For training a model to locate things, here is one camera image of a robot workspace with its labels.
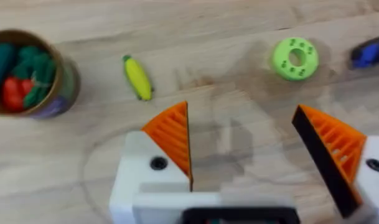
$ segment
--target yellow toy corn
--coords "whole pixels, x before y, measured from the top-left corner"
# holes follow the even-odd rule
[[[127,80],[140,100],[152,99],[152,85],[140,64],[130,55],[123,57]]]

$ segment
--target black screw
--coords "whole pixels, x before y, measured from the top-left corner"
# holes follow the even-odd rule
[[[151,168],[153,170],[164,170],[168,165],[167,159],[156,156],[151,160]]]
[[[379,172],[379,161],[377,159],[368,159],[366,164],[374,171]]]

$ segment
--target cylindrical container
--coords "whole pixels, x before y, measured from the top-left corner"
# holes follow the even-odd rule
[[[0,43],[36,46],[47,52],[56,64],[54,82],[47,96],[38,105],[25,111],[13,112],[4,107],[0,97],[1,115],[49,118],[67,111],[74,104],[80,89],[80,78],[73,62],[64,59],[53,46],[27,31],[1,30]]]

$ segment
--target black object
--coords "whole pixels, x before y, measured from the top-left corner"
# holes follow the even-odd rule
[[[372,170],[379,172],[379,160],[377,160],[377,159],[368,159],[368,160],[366,160],[366,164]]]
[[[368,40],[351,51],[353,68],[367,68],[379,63],[379,37]]]
[[[151,168],[154,170],[164,170],[167,165],[167,159],[160,156],[154,157],[151,161]]]
[[[183,224],[205,224],[208,220],[249,223],[276,221],[279,224],[300,224],[297,211],[287,207],[190,208],[182,214]]]
[[[333,158],[331,158],[324,143],[300,107],[297,107],[292,124],[314,160],[340,214],[343,218],[351,216],[360,204],[357,202],[351,187],[342,177]]]

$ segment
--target toy vegetable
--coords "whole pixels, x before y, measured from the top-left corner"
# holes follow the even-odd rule
[[[19,80],[8,77],[2,86],[2,100],[11,111],[23,111],[23,99],[33,88],[31,80]]]
[[[152,85],[149,81],[145,71],[138,64],[137,61],[131,58],[130,55],[123,57],[124,66],[126,69],[126,76],[133,87],[135,94],[140,100],[152,99]]]

